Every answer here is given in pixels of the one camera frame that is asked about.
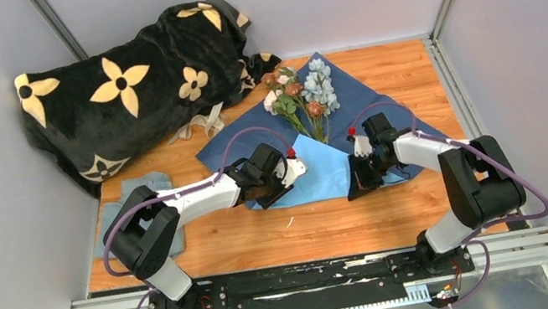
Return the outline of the blue wrapping paper sheet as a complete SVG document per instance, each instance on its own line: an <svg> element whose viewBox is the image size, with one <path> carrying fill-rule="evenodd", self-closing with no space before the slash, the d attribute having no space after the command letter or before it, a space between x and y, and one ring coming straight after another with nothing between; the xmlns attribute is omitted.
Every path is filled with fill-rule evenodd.
<svg viewBox="0 0 548 309"><path fill-rule="evenodd" d="M283 117L268 113L260 101L216 134L196 155L200 162L216 173L220 169L226 146L238 131L259 126L279 133L285 141L293 145L296 155L305 162L308 171L294 183L295 186L290 192L272 205L274 209L348 196L348 156L353 151L353 145L346 140L347 130L354 124L354 118L367 106L370 110L355 124L357 130L361 129L360 124L368 116L381 112L395 128L407 128L412 123L413 115L393 106L394 100L388 95L376 93L320 53L315 53L311 57L311 61L322 61L329 67L331 85L340 104L340 107L328 116L330 136L326 145L298 133Z"/></svg>

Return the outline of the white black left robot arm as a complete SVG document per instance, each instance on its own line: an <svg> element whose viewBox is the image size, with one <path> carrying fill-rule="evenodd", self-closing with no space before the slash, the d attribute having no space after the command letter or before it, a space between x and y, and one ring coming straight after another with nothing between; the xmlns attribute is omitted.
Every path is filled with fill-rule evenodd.
<svg viewBox="0 0 548 309"><path fill-rule="evenodd" d="M249 201L267 209L307 170L293 149L280 152L263 143L203 181L161 191L137 187L106 231L104 254L163 294L168 309L199 309L194 280L170 253L176 232L202 216Z"/></svg>

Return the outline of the orange fake flower stem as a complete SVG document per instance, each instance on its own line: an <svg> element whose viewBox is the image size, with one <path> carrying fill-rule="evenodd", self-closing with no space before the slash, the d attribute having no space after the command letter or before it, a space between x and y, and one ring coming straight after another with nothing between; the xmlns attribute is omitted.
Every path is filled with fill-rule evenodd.
<svg viewBox="0 0 548 309"><path fill-rule="evenodd" d="M314 100L296 71L282 67L278 73L266 73L261 84L269 91L263 100L264 110L281 116L298 133L328 144L329 128L326 105Z"/></svg>

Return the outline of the blue fake flower stem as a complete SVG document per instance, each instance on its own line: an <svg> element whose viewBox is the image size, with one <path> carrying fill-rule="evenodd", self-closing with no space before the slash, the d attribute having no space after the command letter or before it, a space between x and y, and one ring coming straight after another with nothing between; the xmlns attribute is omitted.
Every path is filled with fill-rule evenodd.
<svg viewBox="0 0 548 309"><path fill-rule="evenodd" d="M311 59L301 92L305 111L313 127L313 137L325 144L330 136L329 117L340 109L339 98L332 85L331 71L331 67L323 59Z"/></svg>

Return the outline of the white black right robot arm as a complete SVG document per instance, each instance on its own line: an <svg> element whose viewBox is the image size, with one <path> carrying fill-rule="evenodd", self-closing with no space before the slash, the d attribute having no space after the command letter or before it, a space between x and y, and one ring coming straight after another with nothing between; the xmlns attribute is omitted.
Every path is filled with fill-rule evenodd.
<svg viewBox="0 0 548 309"><path fill-rule="evenodd" d="M405 271L438 277L462 251L466 238L488 222L520 208L525 189L491 136L457 141L412 129L396 129L384 114L368 117L362 133L349 128L349 191L355 200L385 185L392 168L418 166L439 172L450 208L417 236L412 258L395 263Z"/></svg>

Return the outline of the pink white fake flower stem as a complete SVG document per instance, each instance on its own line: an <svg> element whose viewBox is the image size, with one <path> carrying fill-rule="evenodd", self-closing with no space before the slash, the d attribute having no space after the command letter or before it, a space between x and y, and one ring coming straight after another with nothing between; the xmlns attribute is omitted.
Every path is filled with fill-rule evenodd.
<svg viewBox="0 0 548 309"><path fill-rule="evenodd" d="M273 116L282 116L300 134L313 136L311 120L304 120L306 101L295 69L281 67L276 74L266 73L261 84L269 90L263 100L264 110Z"/></svg>

